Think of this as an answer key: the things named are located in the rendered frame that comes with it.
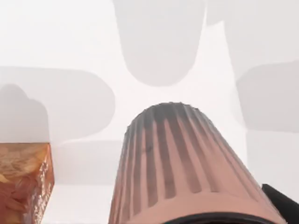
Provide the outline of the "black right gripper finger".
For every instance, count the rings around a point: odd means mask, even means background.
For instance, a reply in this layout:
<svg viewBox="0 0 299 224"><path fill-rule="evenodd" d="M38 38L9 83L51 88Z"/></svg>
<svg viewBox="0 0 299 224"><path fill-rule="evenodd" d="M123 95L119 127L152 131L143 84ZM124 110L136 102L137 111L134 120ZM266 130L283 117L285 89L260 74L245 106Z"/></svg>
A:
<svg viewBox="0 0 299 224"><path fill-rule="evenodd" d="M299 204L268 184L262 190L288 224L299 224Z"/></svg>

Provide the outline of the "ribbed terracotta plant pot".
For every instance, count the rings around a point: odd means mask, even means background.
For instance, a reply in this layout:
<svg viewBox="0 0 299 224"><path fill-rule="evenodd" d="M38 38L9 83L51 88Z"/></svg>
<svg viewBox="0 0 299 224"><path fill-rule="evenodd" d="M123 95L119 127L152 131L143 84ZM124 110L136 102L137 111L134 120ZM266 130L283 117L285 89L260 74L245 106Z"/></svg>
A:
<svg viewBox="0 0 299 224"><path fill-rule="evenodd" d="M211 120L183 103L124 136L108 224L286 224Z"/></svg>

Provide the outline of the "orange printed snack box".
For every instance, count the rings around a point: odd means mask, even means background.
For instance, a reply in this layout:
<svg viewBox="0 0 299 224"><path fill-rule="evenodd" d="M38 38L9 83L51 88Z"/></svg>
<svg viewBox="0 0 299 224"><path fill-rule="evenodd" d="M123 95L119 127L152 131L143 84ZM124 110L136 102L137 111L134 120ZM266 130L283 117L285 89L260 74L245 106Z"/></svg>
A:
<svg viewBox="0 0 299 224"><path fill-rule="evenodd" d="M49 143L0 143L0 224L41 224L54 183Z"/></svg>

